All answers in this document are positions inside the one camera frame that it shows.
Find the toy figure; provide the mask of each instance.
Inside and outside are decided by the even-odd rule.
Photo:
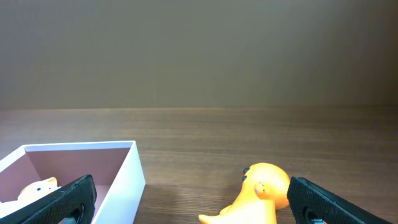
[[[217,216],[199,215],[204,224],[276,224],[276,209],[289,205],[289,176],[281,168],[258,163],[243,170],[242,190]]]
[[[4,203],[0,202],[0,218],[25,207],[59,188],[55,177],[29,184],[21,191],[18,200]]]

